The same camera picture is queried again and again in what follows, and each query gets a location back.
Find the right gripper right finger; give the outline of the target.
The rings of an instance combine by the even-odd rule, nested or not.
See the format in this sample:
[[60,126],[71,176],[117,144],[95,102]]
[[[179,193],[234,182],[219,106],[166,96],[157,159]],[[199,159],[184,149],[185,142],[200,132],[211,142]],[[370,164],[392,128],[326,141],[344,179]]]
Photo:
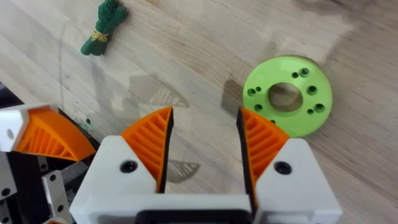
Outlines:
[[253,223],[338,222],[343,211],[306,140],[244,107],[236,126]]

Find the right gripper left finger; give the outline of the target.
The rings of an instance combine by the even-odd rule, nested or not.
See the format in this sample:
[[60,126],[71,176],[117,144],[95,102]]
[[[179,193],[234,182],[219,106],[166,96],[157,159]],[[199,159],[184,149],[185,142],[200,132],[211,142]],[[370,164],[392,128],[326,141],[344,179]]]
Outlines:
[[135,223],[149,195],[165,191],[171,106],[105,137],[70,206],[77,223]]

